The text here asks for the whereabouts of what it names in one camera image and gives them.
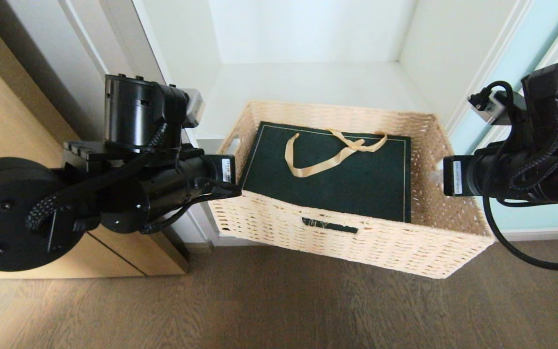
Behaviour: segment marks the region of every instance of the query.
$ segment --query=wooden cabinet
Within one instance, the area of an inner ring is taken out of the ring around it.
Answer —
[[[0,157],[22,157],[51,168],[62,142],[78,139],[0,39]],[[0,272],[0,278],[100,278],[184,274],[186,260],[162,236],[120,235],[99,227],[64,257],[44,267]]]

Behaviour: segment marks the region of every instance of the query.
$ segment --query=wooden floor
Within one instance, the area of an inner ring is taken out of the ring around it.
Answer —
[[[558,260],[558,241],[518,245]],[[558,272],[498,244],[446,280],[219,248],[182,277],[0,280],[0,348],[558,349]]]

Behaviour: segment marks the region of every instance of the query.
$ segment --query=wicker basket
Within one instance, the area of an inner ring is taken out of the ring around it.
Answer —
[[[386,221],[285,203],[254,192],[210,202],[222,233],[313,254],[358,261],[430,278],[446,278],[494,242],[472,198],[447,197],[430,181],[451,146],[436,116],[417,112],[249,102],[219,148],[225,153],[238,137],[234,155],[240,178],[260,121],[345,132],[412,137],[412,223]],[[302,218],[358,228],[356,234],[312,227]]]

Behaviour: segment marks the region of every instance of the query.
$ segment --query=label sticker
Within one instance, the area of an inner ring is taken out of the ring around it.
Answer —
[[[221,167],[223,167],[223,181],[231,183],[232,182],[232,166],[230,164],[230,159],[221,159]]]
[[[462,163],[460,161],[453,162],[453,193],[462,194]]]

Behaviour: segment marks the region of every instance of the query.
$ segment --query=gold ribbon handle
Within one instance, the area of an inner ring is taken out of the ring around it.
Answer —
[[[326,171],[329,168],[334,168],[335,166],[341,164],[341,162],[344,161],[347,157],[356,152],[373,153],[376,152],[376,150],[380,149],[380,147],[387,142],[387,135],[385,134],[385,136],[382,137],[382,139],[375,144],[364,146],[363,144],[365,143],[365,141],[363,139],[359,139],[358,141],[353,142],[346,139],[346,137],[344,137],[343,134],[341,134],[341,132],[339,132],[338,130],[328,129],[328,131],[330,131],[330,133],[333,133],[335,137],[345,143],[346,147],[341,149],[341,151],[334,157],[306,168],[294,167],[294,141],[296,141],[300,134],[297,133],[294,135],[294,137],[288,140],[288,143],[286,143],[285,145],[285,162],[288,164],[288,168],[290,168],[290,172],[292,172],[294,177],[309,177],[317,173]]]

